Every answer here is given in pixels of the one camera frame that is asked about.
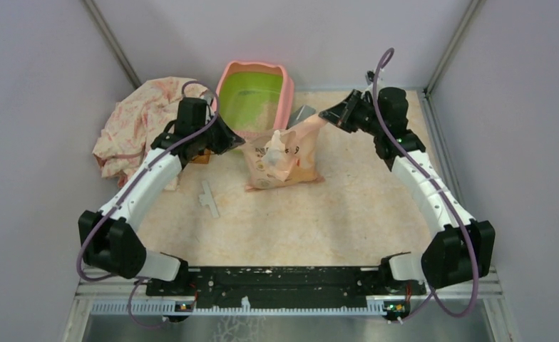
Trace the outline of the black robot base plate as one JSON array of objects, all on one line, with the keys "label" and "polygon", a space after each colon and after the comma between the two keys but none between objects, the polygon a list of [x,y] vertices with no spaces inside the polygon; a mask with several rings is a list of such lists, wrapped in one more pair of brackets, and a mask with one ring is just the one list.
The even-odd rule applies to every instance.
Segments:
[{"label": "black robot base plate", "polygon": [[417,281],[389,281],[376,266],[199,266],[150,280],[149,296],[194,296],[199,309],[360,309],[370,296],[424,295]]}]

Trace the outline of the metal litter scoop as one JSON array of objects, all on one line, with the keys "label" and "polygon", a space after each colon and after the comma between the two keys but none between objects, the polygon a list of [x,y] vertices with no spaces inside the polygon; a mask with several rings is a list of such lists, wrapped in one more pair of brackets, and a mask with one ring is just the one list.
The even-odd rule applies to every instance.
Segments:
[{"label": "metal litter scoop", "polygon": [[298,123],[306,120],[308,117],[314,115],[317,110],[308,105],[298,107],[290,116],[287,122],[287,129],[297,125]]}]

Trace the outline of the white bag sealing clip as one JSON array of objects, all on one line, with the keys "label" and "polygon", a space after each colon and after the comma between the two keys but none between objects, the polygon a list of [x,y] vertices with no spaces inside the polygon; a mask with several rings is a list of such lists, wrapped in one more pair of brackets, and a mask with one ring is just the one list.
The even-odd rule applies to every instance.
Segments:
[{"label": "white bag sealing clip", "polygon": [[214,197],[212,195],[212,191],[210,189],[210,185],[208,181],[203,180],[201,182],[201,185],[202,185],[202,193],[198,195],[198,200],[200,202],[200,205],[203,207],[208,207],[212,217],[218,219],[220,217],[220,213],[218,212],[218,208],[215,203]]}]

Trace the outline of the pink cat litter bag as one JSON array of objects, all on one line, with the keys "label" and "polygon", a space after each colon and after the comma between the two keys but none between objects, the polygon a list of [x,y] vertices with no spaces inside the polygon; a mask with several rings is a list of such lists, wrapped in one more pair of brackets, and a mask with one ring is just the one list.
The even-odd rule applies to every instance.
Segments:
[{"label": "pink cat litter bag", "polygon": [[240,147],[250,172],[245,189],[269,190],[324,181],[316,167],[316,151],[320,130],[326,124],[314,114],[289,129],[268,131],[248,140]]}]

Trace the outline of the pink and green litter box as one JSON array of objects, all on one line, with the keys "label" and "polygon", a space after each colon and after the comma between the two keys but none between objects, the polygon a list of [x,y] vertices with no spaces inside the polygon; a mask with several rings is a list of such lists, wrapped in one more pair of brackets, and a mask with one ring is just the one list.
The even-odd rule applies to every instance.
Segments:
[{"label": "pink and green litter box", "polygon": [[[230,129],[248,141],[268,131],[287,128],[294,97],[294,81],[287,69],[279,64],[231,61],[217,85],[217,94],[221,118]],[[267,101],[277,103],[274,127],[264,132],[246,131],[246,124]]]}]

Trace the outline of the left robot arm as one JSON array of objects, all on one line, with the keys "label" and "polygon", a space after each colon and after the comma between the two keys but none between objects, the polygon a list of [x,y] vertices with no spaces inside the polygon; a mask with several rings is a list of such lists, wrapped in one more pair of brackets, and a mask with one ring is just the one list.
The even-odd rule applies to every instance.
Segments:
[{"label": "left robot arm", "polygon": [[170,121],[150,146],[138,171],[107,203],[78,219],[81,249],[76,271],[90,281],[84,265],[124,279],[158,279],[172,294],[184,294],[191,276],[179,257],[147,249],[137,235],[146,214],[167,184],[202,151],[217,155],[244,144],[211,105],[202,98],[179,102]]}]

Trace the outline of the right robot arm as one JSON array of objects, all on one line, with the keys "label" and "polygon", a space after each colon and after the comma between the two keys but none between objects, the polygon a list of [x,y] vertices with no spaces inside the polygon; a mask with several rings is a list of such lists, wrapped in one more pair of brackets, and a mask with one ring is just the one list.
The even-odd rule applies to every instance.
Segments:
[{"label": "right robot arm", "polygon": [[431,242],[423,253],[404,252],[381,260],[379,285],[396,294],[407,281],[422,281],[432,289],[469,281],[478,291],[490,270],[495,229],[474,218],[452,195],[421,139],[409,129],[408,109],[405,90],[388,87],[376,96],[353,90],[319,114],[345,132],[362,130],[373,136],[376,154],[405,185],[429,228]]}]

